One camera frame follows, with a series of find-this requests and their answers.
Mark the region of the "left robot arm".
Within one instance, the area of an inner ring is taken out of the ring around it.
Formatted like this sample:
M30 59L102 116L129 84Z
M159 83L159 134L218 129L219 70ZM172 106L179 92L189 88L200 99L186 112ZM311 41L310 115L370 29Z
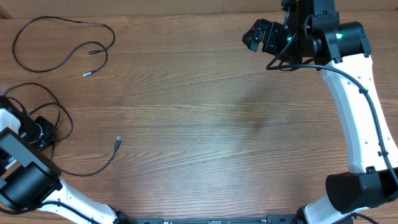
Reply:
M16 99L1 96L1 212L10 215L41 210L74 223L134 223L120 210L95 202L62 178L43 154L55 142L55 126L36 119Z

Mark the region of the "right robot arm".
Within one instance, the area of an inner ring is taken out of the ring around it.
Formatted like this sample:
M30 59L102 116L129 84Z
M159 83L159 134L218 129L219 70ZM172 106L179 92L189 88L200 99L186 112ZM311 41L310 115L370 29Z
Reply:
M294 215L269 215L267 223L352 223L363 211L397 199L397 146L373 77L364 26L342 23L333 1L282 1L283 23L257 20L243 35L246 47L273 56L268 70L321 72L345 135L348 171L326 178L326 193Z

